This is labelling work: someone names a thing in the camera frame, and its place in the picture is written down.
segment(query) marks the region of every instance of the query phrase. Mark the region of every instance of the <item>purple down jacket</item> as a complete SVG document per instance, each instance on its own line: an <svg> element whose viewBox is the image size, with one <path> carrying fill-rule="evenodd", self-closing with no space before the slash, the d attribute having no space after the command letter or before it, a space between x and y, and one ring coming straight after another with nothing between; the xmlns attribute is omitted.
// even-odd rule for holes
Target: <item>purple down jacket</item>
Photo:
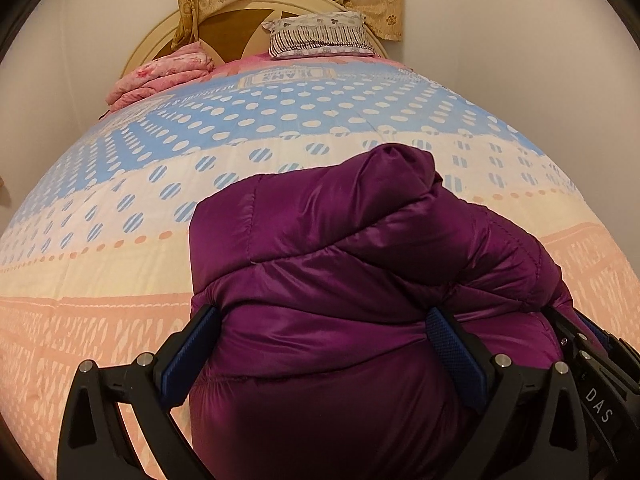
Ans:
<svg viewBox="0 0 640 480"><path fill-rule="evenodd" d="M398 144L238 182L200 203L190 245L193 309L225 316L190 396L193 446L218 480L433 478L472 415L427 311L545 368L561 351L540 308L580 324L533 236Z"/></svg>

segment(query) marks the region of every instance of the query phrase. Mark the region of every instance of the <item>bed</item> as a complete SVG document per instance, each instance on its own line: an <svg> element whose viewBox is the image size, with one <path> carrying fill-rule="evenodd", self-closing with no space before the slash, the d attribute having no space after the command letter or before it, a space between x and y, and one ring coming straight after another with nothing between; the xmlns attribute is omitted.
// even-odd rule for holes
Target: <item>bed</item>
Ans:
<svg viewBox="0 0 640 480"><path fill-rule="evenodd" d="M47 480L78 363L131 362L190 312L196 204L256 173L338 164L384 142L433 152L445 186L539 237L575 303L640 346L640 283L571 180L526 136L410 68L376 58L270 60L267 18L331 0L247 0L201 25L207 80L98 122L47 172L0 238L0 412ZM168 52L177 15L123 72ZM234 41L220 41L224 30ZM161 473L124 411L146 471ZM174 411L190 435L188 408Z"/></svg>

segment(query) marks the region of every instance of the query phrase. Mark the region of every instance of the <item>wooden headboard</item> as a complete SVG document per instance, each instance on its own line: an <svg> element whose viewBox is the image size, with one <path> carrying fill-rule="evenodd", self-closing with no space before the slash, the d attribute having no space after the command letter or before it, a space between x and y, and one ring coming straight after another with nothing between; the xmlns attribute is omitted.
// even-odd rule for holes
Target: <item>wooden headboard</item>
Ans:
<svg viewBox="0 0 640 480"><path fill-rule="evenodd" d="M260 26L265 20L277 20L315 12L346 10L332 0L242 0L225 7L198 26L200 39L220 56L217 64L235 61L269 49L269 33ZM135 49L122 74L171 52L171 42L180 13L174 12L159 23ZM378 39L367 29L369 41L378 54L388 57Z"/></svg>

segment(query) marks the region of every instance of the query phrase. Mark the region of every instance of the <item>striped pillowcase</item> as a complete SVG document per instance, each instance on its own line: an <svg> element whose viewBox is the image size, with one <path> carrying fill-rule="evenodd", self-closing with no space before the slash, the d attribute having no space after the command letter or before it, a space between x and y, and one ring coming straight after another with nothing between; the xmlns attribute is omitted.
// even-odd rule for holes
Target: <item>striped pillowcase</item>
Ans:
<svg viewBox="0 0 640 480"><path fill-rule="evenodd" d="M273 59L317 56L375 56L359 12L305 14L265 22Z"/></svg>

